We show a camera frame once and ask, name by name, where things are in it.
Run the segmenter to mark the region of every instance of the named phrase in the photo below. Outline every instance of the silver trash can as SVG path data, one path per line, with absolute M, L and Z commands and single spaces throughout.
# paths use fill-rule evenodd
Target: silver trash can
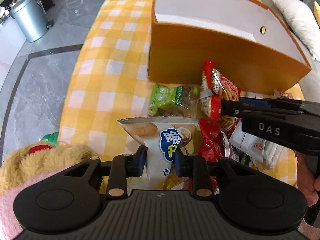
M 48 19 L 40 0 L 20 0 L 11 13 L 29 42 L 38 40 L 48 31 Z

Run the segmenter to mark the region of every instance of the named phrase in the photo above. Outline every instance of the beige sofa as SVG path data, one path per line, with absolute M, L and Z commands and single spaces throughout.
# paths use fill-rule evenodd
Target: beige sofa
M 287 25 L 282 13 L 278 10 L 278 8 L 273 4 L 271 0 L 260 0 L 270 8 L 274 10 L 274 12 L 284 21 Z M 303 79 L 300 80 L 299 85 L 303 96 L 306 101 L 313 101 L 320 103 L 320 62 L 313 60 L 306 46 L 299 40 L 299 38 L 292 33 L 295 37 L 297 43 L 301 47 L 303 53 L 306 55 L 312 70 L 308 73 Z

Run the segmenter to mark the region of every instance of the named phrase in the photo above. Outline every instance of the gray tile floor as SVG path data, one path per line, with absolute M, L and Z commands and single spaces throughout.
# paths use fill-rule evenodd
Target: gray tile floor
M 35 143 L 45 134 L 59 129 L 69 79 L 79 51 L 33 58 L 21 72 L 28 55 L 82 44 L 104 0 L 54 2 L 56 5 L 49 9 L 47 16 L 55 21 L 55 25 L 38 41 L 23 45 L 0 91 L 0 127 L 3 127 L 0 159 L 1 138 L 5 159 L 10 151 Z

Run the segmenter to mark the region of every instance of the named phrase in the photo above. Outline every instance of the tablecloth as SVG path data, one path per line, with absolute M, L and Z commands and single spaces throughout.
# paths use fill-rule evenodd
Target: tablecloth
M 147 72 L 152 2 L 105 0 L 101 6 L 70 79 L 60 144 L 85 143 L 102 161 L 137 149 L 117 120 L 147 115 L 153 86 Z M 299 85 L 291 91 L 303 98 Z M 294 184 L 293 152 L 285 149 L 269 174 Z

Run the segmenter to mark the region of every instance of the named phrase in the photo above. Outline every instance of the orange box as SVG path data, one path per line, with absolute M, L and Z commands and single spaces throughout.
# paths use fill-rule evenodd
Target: orange box
M 311 70 L 289 29 L 258 0 L 154 0 L 149 79 L 200 84 L 206 60 L 241 90 L 263 94 Z

